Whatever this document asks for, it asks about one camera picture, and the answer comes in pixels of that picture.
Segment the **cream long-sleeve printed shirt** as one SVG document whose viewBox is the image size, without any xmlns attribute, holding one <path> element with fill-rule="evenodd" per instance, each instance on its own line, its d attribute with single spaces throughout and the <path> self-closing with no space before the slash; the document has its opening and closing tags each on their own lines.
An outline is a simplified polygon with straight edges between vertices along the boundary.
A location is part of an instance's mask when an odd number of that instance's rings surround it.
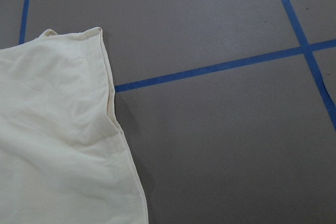
<svg viewBox="0 0 336 224">
<path fill-rule="evenodd" d="M 95 27 L 1 50 L 1 223 L 148 223 Z"/>
</svg>

